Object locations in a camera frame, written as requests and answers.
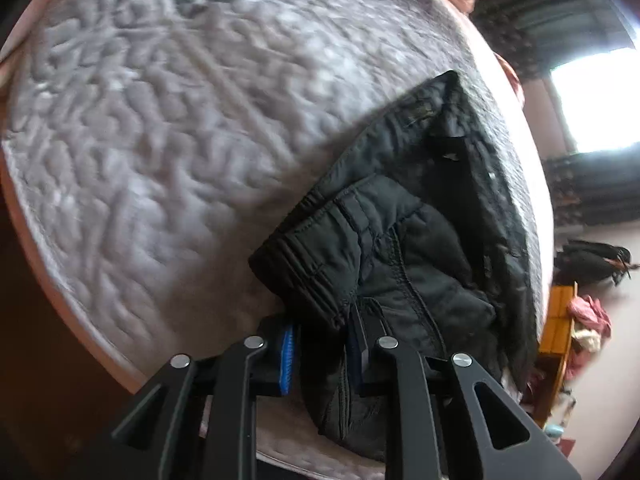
mattress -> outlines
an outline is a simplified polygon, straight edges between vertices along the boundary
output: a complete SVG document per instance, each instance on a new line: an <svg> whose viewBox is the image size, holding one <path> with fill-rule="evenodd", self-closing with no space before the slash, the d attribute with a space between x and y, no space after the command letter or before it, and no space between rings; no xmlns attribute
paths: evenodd
<svg viewBox="0 0 640 480"><path fill-rule="evenodd" d="M445 0L55 0L12 88L2 186L65 322L129 390L280 309L247 258L370 117L460 73L527 232L542 329L552 214L498 62ZM315 478L383 467L261 399L258 452Z"/></svg>

bright window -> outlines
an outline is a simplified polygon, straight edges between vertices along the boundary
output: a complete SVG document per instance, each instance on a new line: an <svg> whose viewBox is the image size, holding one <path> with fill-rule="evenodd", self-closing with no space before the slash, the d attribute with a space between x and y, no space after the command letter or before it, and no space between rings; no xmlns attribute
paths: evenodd
<svg viewBox="0 0 640 480"><path fill-rule="evenodd" d="M551 71L579 152L640 141L640 54L620 48Z"/></svg>

brown floor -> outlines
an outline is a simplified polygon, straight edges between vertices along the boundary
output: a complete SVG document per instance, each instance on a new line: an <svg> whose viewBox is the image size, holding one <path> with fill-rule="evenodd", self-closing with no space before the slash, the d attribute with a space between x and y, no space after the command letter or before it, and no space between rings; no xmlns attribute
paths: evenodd
<svg viewBox="0 0 640 480"><path fill-rule="evenodd" d="M129 394L50 306L1 197L0 286L0 424L31 468L55 479Z"/></svg>

wall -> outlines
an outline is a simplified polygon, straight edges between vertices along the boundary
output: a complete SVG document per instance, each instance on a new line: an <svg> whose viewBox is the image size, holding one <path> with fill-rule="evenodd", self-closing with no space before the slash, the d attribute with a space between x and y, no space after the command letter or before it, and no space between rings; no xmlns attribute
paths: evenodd
<svg viewBox="0 0 640 480"><path fill-rule="evenodd" d="M640 222L591 228L580 238L625 246L640 260ZM566 430L576 444L570 461L582 480L597 480L640 417L640 271L600 293L612 339L573 384L577 405Z"/></svg>
<svg viewBox="0 0 640 480"><path fill-rule="evenodd" d="M527 81L522 89L525 97L524 115L540 158L565 155L567 147L562 126L545 82L542 79Z"/></svg>

